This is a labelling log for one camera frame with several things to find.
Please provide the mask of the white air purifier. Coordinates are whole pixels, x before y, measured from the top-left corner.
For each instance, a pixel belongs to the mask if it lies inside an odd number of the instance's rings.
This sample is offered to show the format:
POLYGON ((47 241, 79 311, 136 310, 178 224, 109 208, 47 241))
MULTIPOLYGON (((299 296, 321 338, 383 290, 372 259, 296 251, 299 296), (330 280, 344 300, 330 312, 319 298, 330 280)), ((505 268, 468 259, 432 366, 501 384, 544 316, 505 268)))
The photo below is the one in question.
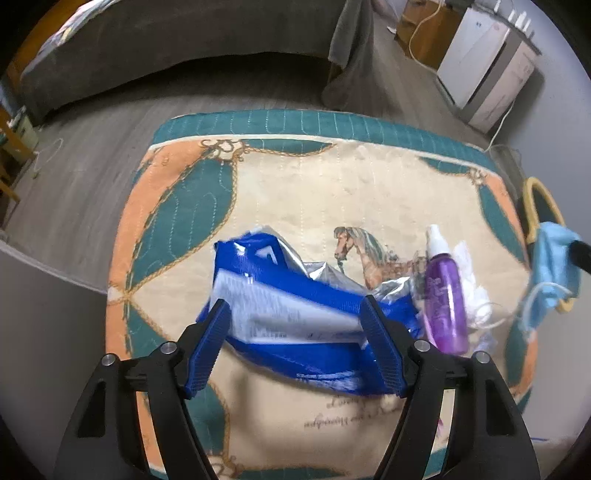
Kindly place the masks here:
POLYGON ((486 134, 508 112, 540 56, 531 38, 475 4, 437 70, 437 85, 452 111, 486 134))

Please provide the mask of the white wifi router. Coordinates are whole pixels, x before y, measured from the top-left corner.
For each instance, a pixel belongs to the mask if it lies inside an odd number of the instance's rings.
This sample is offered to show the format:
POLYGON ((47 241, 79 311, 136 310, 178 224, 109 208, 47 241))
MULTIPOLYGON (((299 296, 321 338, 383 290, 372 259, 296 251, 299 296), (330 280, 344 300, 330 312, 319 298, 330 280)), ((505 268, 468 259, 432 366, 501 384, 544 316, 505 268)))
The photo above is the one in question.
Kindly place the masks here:
POLYGON ((504 18, 528 38, 534 35, 533 17, 530 12, 518 6, 515 0, 478 0, 477 4, 493 14, 504 18))

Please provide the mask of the horse pattern quilted mat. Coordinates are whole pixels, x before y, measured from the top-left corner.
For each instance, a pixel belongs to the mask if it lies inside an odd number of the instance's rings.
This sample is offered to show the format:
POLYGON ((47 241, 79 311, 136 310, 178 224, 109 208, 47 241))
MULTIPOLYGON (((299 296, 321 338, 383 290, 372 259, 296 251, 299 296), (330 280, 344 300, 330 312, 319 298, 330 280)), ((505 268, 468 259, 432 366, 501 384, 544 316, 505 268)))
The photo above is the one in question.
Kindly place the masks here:
POLYGON ((235 323, 187 404, 221 479, 368 479, 404 402, 356 314, 373 295, 422 332, 426 231, 470 271, 470 334, 517 404, 537 346, 508 312, 530 276, 500 168, 465 143, 376 118, 249 110, 173 118, 135 172, 113 248, 106 347, 142 357, 218 299, 235 323))

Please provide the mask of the wooden side furniture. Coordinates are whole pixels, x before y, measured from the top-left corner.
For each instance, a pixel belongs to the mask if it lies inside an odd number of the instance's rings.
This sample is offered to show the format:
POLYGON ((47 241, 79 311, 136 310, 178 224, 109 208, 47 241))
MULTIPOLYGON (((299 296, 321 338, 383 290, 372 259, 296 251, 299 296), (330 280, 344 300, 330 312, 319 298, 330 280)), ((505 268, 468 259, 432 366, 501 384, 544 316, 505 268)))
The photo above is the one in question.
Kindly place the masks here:
POLYGON ((28 165, 37 158, 35 152, 38 140, 31 144, 26 144, 23 136, 18 132, 18 126, 22 121, 27 120, 27 115, 24 110, 18 110, 16 116, 13 117, 6 109, 11 99, 9 89, 1 86, 1 194, 7 196, 14 202, 16 206, 19 205, 21 198, 15 192, 12 184, 16 176, 9 173, 4 162, 8 157, 13 158, 21 167, 28 165))

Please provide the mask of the light blue floral quilt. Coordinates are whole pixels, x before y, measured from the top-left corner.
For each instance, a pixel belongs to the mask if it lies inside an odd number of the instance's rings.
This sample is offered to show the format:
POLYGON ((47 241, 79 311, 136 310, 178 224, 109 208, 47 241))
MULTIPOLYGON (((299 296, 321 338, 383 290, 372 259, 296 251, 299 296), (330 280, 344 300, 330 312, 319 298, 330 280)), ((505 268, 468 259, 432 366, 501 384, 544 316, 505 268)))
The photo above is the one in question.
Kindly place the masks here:
POLYGON ((12 64, 19 74, 40 54, 64 44, 74 33, 106 8, 110 0, 58 1, 45 13, 18 48, 12 64))

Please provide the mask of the wooden headboard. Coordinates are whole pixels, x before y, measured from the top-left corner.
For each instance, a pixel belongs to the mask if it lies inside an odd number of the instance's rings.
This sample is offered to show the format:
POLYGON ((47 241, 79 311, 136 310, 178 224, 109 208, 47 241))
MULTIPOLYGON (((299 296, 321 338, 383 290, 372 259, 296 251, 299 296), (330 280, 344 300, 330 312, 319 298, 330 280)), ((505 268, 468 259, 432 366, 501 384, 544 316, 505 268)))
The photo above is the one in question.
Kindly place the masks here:
POLYGON ((83 4, 68 0, 1 2, 1 72, 15 92, 42 44, 83 4))

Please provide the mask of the bed with grey cover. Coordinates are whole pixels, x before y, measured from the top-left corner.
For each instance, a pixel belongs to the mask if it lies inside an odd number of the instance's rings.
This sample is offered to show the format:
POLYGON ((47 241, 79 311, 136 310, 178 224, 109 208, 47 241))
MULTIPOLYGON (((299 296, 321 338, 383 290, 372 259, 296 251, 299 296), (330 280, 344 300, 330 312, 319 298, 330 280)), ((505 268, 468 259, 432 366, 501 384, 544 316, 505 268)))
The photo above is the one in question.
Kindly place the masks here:
POLYGON ((177 64, 285 53, 332 63, 322 104, 342 110, 372 69, 369 1, 115 1, 64 44, 37 56, 19 95, 37 120, 177 64))

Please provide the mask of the light blue face mask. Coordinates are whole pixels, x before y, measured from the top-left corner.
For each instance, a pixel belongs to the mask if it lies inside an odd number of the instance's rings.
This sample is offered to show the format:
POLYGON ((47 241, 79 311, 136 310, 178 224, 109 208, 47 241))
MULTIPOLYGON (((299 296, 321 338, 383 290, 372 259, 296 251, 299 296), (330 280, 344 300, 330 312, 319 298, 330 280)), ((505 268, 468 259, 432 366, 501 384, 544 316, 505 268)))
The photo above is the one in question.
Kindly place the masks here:
POLYGON ((524 334, 536 330, 560 301, 579 297, 581 272, 590 273, 590 245, 565 226, 543 222, 537 229, 531 260, 530 280, 516 310, 492 321, 490 314, 483 314, 493 303, 482 304, 470 324, 473 329, 492 330, 513 319, 524 334))

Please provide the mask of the white tissue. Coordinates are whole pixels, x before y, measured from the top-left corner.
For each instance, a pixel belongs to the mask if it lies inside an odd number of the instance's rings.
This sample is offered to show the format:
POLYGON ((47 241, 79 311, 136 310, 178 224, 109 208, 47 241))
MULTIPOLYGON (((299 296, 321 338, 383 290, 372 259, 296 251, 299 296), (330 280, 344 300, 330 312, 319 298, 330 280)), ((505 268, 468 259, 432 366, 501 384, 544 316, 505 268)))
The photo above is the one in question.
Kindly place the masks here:
POLYGON ((466 241, 459 242, 453 248, 452 258, 460 273, 469 332, 480 334, 477 340, 471 340, 472 349, 492 354, 497 346, 497 341, 488 328, 493 313, 493 303, 489 298, 488 291, 478 284, 472 256, 466 241))

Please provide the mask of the wooden tv cabinet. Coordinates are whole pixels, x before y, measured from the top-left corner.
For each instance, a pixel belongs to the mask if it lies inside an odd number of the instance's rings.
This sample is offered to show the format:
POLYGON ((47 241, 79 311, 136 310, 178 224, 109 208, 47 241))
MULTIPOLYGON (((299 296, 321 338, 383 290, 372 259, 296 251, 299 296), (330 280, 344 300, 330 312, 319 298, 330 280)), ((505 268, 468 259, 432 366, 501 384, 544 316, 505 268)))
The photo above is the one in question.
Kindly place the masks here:
POLYGON ((462 17, 445 1, 408 1, 395 37, 407 57, 437 71, 462 17))

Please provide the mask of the blue snack bag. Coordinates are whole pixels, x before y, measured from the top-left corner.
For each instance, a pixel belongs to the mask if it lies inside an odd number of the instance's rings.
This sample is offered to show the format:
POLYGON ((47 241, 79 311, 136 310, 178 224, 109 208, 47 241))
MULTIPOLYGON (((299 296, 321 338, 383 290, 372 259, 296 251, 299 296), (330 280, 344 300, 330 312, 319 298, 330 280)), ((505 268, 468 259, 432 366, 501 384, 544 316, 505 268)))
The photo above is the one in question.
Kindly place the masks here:
POLYGON ((207 308, 231 309, 226 340, 259 367, 311 387, 341 394, 390 393, 359 320, 373 295, 390 320, 419 338, 423 328, 404 276, 369 290, 325 262, 304 262, 270 229, 214 245, 207 308))

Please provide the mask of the purple spray bottle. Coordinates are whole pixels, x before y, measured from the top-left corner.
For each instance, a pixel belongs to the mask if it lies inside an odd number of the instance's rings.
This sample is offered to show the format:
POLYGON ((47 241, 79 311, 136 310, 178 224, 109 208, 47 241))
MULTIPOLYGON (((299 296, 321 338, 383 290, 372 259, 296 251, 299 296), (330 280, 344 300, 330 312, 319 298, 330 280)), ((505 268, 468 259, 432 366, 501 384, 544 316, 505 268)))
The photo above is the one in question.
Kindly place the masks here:
POLYGON ((427 228, 425 324, 432 343, 442 352, 469 350, 465 300, 458 265, 437 224, 427 228))

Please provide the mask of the yellow teal trash bin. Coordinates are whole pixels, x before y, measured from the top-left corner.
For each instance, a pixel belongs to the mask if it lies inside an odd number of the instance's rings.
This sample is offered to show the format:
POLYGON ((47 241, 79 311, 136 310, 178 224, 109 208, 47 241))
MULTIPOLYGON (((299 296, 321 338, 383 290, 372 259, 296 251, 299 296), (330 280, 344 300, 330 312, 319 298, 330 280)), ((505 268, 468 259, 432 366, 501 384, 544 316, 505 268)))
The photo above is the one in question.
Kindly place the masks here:
POLYGON ((523 229, 534 282, 553 282, 567 288, 555 290, 550 302, 558 313, 572 310, 579 293, 580 274, 569 260, 569 247, 581 237, 565 225, 560 209, 549 189, 536 177, 523 184, 523 229))

